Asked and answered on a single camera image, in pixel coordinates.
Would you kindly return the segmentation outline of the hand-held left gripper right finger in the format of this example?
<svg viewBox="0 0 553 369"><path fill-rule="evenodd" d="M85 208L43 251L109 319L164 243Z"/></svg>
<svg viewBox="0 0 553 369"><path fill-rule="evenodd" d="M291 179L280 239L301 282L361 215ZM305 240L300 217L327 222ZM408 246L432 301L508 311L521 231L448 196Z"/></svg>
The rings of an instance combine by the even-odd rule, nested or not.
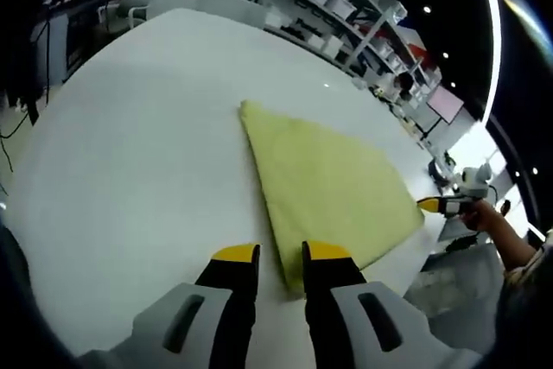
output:
<svg viewBox="0 0 553 369"><path fill-rule="evenodd" d="M426 316L381 282L367 282L347 250L302 243L305 315L319 368L473 368L480 356L438 340Z"/></svg>

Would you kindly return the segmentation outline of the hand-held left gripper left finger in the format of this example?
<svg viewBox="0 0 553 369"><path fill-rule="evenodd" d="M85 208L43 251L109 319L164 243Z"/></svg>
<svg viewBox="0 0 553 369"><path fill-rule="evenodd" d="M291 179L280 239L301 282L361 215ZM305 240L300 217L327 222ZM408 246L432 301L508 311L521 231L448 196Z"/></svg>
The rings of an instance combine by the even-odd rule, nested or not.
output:
<svg viewBox="0 0 553 369"><path fill-rule="evenodd" d="M132 322L107 351L82 355L84 368L243 368L256 320L260 246L216 252L194 283L180 283Z"/></svg>

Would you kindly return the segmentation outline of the person's right hand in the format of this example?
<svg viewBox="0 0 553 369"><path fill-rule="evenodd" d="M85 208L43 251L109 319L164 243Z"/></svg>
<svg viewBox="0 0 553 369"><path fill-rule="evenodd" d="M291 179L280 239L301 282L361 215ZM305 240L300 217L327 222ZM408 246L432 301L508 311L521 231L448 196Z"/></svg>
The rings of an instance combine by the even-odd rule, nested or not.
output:
<svg viewBox="0 0 553 369"><path fill-rule="evenodd" d="M497 218L501 218L495 208L485 200L474 202L467 212L460 216L464 225L475 232L489 232Z"/></svg>

